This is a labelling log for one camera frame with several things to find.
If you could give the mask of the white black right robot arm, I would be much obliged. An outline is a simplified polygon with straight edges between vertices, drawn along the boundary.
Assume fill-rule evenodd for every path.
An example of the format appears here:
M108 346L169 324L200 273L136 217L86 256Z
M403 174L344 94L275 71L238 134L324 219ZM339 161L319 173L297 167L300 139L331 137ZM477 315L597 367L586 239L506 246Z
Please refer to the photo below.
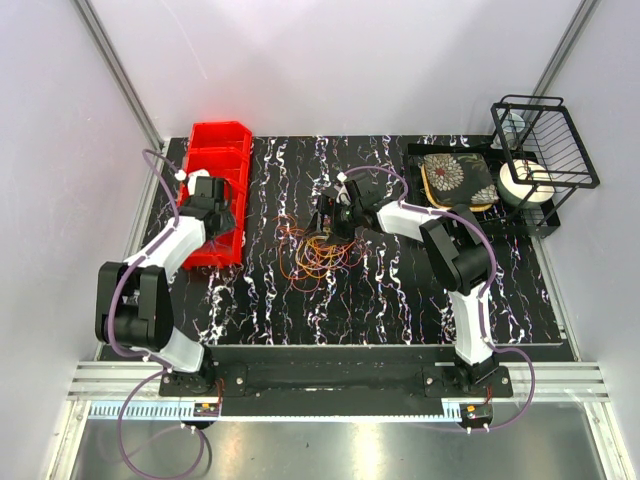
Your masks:
M486 389L498 369L490 335L490 282L495 254L470 209L419 207L381 192L364 173L340 174L324 191L305 230L323 233L330 245L347 245L356 230L369 229L420 241L435 279L451 300L455 324L453 382L466 396Z

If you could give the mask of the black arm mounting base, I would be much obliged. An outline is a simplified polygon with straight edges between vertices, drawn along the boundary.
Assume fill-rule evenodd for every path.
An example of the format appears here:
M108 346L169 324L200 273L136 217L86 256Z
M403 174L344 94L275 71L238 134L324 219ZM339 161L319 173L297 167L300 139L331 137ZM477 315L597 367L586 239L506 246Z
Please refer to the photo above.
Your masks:
M168 374L147 396L211 398L225 419L454 421L453 401L513 396L506 366L465 367L451 346L217 346L204 374Z

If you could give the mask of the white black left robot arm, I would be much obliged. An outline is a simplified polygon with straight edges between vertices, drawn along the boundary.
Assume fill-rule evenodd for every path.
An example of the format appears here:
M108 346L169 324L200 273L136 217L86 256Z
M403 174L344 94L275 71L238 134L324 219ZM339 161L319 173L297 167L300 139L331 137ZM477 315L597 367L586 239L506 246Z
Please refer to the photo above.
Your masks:
M231 182L203 170L180 176L187 197L173 203L174 216L151 242L122 262L106 262L98 273L95 334L120 356L149 357L181 373L196 396L215 386L204 347L175 326L169 280L196 250L231 232Z

